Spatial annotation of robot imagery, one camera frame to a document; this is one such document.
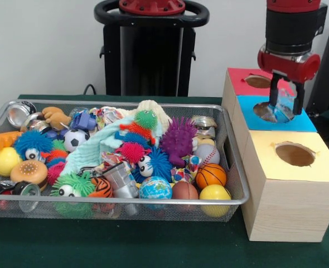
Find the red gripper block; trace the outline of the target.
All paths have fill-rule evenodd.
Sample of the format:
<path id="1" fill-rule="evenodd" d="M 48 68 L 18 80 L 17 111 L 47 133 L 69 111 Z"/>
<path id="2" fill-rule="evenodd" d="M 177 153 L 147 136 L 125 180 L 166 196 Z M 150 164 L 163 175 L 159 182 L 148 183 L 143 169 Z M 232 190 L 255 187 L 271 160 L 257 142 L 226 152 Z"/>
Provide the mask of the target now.
<path id="1" fill-rule="evenodd" d="M 270 82 L 269 104 L 277 105 L 278 82 L 280 75 L 292 81 L 296 88 L 296 97 L 293 103 L 293 114 L 301 114 L 304 101 L 304 83 L 312 80 L 321 63 L 320 56 L 308 52 L 304 55 L 277 55 L 269 52 L 263 45 L 258 52 L 258 65 L 268 73 L 273 73 Z"/>

